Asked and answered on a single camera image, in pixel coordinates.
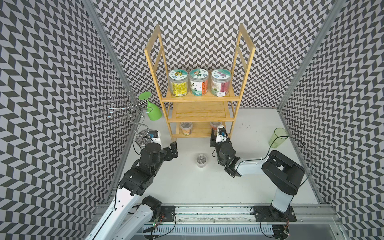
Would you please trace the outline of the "small foil-lid cup pink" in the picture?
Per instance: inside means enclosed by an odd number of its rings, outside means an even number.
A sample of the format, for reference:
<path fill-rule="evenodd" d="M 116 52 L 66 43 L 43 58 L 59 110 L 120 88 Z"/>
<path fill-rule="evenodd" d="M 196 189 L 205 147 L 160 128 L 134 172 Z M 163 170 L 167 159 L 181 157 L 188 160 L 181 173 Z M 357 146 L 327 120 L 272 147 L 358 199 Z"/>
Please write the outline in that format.
<path fill-rule="evenodd" d="M 222 125 L 222 122 L 210 122 L 210 126 L 214 131 L 216 131 L 218 126 L 221 126 L 221 125 Z"/>

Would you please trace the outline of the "jar with pink flower lid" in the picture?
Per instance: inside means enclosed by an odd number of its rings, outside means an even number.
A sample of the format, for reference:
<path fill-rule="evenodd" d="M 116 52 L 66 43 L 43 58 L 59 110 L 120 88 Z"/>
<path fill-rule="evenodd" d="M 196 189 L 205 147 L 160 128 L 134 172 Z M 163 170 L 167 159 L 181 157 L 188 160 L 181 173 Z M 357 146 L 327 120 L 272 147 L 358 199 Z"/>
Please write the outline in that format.
<path fill-rule="evenodd" d="M 224 97 L 229 93 L 231 72 L 216 69 L 211 72 L 211 93 L 216 97 Z"/>

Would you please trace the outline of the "jar with strawberry lid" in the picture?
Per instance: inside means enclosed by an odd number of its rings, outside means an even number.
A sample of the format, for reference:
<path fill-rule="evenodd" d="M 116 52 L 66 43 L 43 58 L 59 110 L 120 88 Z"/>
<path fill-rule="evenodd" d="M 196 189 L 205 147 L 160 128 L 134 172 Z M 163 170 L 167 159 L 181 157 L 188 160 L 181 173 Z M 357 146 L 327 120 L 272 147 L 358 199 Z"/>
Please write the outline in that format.
<path fill-rule="evenodd" d="M 190 89 L 194 96 L 203 96 L 208 92 L 209 72 L 194 69 L 189 72 Z"/>

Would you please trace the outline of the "sunflower seed jar yellow label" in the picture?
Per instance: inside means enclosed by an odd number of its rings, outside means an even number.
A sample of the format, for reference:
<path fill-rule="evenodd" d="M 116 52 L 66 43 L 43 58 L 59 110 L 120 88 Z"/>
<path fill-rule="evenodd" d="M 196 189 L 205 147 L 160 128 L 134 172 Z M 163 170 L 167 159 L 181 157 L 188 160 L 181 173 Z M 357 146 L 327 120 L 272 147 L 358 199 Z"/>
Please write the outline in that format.
<path fill-rule="evenodd" d="M 168 79 L 172 95 L 175 97 L 183 97 L 188 93 L 189 75 L 185 70 L 171 70 Z"/>

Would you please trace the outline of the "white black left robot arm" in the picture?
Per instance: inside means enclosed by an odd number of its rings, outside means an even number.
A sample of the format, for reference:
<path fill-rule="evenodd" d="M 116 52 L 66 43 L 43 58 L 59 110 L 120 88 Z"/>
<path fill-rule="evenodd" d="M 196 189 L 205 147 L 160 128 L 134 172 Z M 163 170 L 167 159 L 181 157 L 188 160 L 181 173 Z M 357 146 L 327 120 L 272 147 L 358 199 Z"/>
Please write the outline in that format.
<path fill-rule="evenodd" d="M 86 240 L 130 240 L 149 221 L 160 216 L 162 202 L 152 196 L 142 200 L 138 209 L 127 218 L 135 203 L 153 183 L 164 162 L 178 157 L 177 142 L 162 148 L 149 143 L 119 182 L 115 197 Z"/>

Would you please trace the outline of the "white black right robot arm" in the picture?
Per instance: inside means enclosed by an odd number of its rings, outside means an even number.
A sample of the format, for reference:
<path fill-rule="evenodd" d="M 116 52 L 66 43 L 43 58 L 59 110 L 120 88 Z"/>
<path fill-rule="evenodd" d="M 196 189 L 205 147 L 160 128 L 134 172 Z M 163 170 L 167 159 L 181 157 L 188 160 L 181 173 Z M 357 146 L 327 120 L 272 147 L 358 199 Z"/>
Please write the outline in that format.
<path fill-rule="evenodd" d="M 266 175 L 277 187 L 269 207 L 269 215 L 277 218 L 285 216 L 295 195 L 297 195 L 305 175 L 304 168 L 277 150 L 269 150 L 261 159 L 242 159 L 236 156 L 229 135 L 224 126 L 211 130 L 210 147 L 217 154 L 218 164 L 232 178 L 245 175 Z"/>

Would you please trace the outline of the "bamboo three-tier shelf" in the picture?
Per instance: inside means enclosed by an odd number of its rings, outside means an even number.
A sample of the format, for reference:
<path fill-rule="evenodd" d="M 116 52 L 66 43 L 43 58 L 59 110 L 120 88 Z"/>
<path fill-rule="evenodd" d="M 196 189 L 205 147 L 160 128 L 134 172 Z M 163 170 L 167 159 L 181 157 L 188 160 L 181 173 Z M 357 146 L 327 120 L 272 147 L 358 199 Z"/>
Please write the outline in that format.
<path fill-rule="evenodd" d="M 210 122 L 231 123 L 231 128 L 227 132 L 229 135 L 233 134 L 255 49 L 256 47 L 246 28 L 243 24 L 240 24 L 231 70 L 232 73 L 235 71 L 236 60 L 240 59 L 245 74 L 239 95 L 235 94 L 232 86 L 229 87 L 229 93 L 224 97 L 215 97 L 211 93 L 199 97 L 194 96 L 192 93 L 188 93 L 183 97 L 175 97 L 172 96 L 170 90 L 167 90 L 167 94 L 163 95 L 157 77 L 157 69 L 160 61 L 164 62 L 166 68 L 167 60 L 160 26 L 155 26 L 144 52 L 172 141 L 185 138 L 181 129 L 181 124 L 184 122 L 193 123 L 192 133 L 188 136 L 189 138 L 210 137 Z"/>

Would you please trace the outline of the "green spray bottle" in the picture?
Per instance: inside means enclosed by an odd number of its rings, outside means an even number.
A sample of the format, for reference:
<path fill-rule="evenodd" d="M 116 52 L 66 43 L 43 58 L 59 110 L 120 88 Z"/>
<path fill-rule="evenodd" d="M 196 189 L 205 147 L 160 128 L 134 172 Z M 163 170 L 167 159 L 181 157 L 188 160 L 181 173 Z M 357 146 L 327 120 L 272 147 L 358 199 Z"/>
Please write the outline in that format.
<path fill-rule="evenodd" d="M 162 111 L 159 107 L 150 102 L 151 92 L 143 92 L 139 95 L 139 100 L 147 103 L 147 115 L 151 121 L 157 121 L 162 117 Z"/>

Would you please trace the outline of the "green translucent plastic cup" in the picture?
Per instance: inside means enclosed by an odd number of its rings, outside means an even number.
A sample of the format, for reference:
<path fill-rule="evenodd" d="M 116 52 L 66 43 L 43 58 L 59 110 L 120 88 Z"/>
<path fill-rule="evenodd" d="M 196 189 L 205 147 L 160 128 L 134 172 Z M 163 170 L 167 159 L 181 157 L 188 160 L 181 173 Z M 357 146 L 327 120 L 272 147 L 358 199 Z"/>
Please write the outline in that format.
<path fill-rule="evenodd" d="M 269 146 L 273 149 L 278 148 L 285 140 L 289 138 L 289 133 L 284 128 L 276 128 L 269 140 Z"/>

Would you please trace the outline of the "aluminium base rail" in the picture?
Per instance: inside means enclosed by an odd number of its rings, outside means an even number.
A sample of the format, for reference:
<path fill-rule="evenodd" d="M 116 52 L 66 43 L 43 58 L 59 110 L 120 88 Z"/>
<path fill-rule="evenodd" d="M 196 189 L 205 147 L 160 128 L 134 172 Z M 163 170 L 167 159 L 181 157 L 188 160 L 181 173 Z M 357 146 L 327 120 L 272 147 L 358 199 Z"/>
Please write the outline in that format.
<path fill-rule="evenodd" d="M 138 235 L 144 236 L 239 236 L 239 235 L 273 235 L 273 227 L 288 225 L 290 238 L 298 237 L 298 227 L 301 232 L 308 231 L 312 237 L 324 236 L 326 239 L 348 240 L 341 220 L 331 205 L 326 204 L 293 204 L 288 219 L 273 222 L 263 218 L 262 209 L 265 204 L 254 206 L 239 205 L 199 205 L 180 204 L 166 205 L 171 213 L 164 218 L 155 230 L 151 222 L 143 224 L 138 229 Z"/>

